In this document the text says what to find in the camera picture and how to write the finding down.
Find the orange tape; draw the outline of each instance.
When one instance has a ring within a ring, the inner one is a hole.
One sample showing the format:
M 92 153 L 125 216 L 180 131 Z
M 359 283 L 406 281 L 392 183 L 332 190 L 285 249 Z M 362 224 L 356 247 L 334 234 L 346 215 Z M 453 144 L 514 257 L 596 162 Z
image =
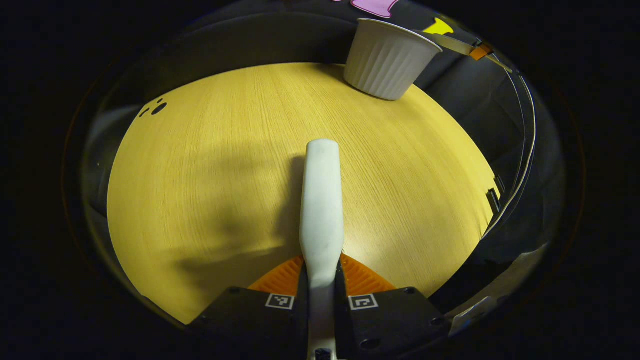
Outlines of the orange tape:
M 469 56 L 471 56 L 475 61 L 478 61 L 481 58 L 484 58 L 485 56 L 491 54 L 492 52 L 493 49 L 489 47 L 489 45 L 480 44 L 473 51 L 471 51 Z

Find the wooden table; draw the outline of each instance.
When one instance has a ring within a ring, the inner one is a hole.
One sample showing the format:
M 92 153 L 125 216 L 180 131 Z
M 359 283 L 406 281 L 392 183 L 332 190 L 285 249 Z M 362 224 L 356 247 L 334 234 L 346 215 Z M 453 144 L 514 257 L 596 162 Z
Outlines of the wooden table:
M 426 296 L 457 271 L 492 217 L 491 168 L 417 87 L 385 101 L 342 71 L 240 69 L 143 108 L 108 193 L 113 246 L 142 295 L 189 323 L 227 286 L 301 254 L 305 147 L 316 138 L 340 144 L 345 254 Z

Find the black panel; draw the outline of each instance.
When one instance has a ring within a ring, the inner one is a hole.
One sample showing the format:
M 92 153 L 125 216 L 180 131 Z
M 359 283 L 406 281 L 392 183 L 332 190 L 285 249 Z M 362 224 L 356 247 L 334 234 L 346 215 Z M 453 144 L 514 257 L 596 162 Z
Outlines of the black panel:
M 355 337 L 353 323 L 349 316 L 349 299 L 344 283 L 342 265 L 338 262 L 335 273 L 335 345 L 338 359 L 353 359 L 355 356 Z
M 503 106 L 517 105 L 516 93 L 505 71 L 491 61 L 464 57 L 425 91 L 460 123 L 489 163 L 522 148 L 520 108 Z
M 361 301 L 377 307 L 349 310 L 353 322 L 355 359 L 390 359 L 419 345 L 447 337 L 450 323 L 415 288 L 371 295 Z
M 279 304 L 270 293 L 228 288 L 188 329 L 212 341 L 212 350 L 216 351 L 212 354 L 233 354 L 237 359 L 304 359 L 308 341 L 307 283 L 307 268 L 303 266 L 298 294 L 294 300 L 280 297 L 287 301 L 281 307 L 267 306 Z
M 153 50 L 124 73 L 105 109 L 142 104 L 207 76 L 272 63 L 346 63 L 356 23 L 263 13 L 204 26 Z

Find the white cup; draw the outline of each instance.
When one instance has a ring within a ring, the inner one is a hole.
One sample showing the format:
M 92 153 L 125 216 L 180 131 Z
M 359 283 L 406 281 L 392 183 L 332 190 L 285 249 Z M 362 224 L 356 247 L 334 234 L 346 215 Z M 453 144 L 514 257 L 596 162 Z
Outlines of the white cup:
M 409 90 L 442 48 L 413 31 L 373 19 L 358 19 L 344 79 L 356 89 L 386 100 Z

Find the black hole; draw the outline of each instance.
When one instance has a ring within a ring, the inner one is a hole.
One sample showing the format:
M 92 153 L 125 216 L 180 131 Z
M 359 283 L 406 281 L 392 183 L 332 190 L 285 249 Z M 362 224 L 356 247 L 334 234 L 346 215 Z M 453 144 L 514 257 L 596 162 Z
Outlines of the black hole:
M 443 318 L 435 318 L 431 321 L 431 324 L 433 326 L 442 326 L 444 324 L 444 319 Z
M 157 113 L 159 113 L 160 111 L 162 111 L 162 109 L 164 109 L 166 107 L 166 102 L 163 104 L 160 104 L 160 106 L 158 106 L 157 108 L 155 108 L 153 111 L 151 111 L 151 115 L 155 115 Z
M 371 350 L 378 346 L 380 346 L 380 339 L 369 339 L 369 340 L 364 340 L 363 342 L 360 343 L 360 347 L 365 348 L 367 350 Z

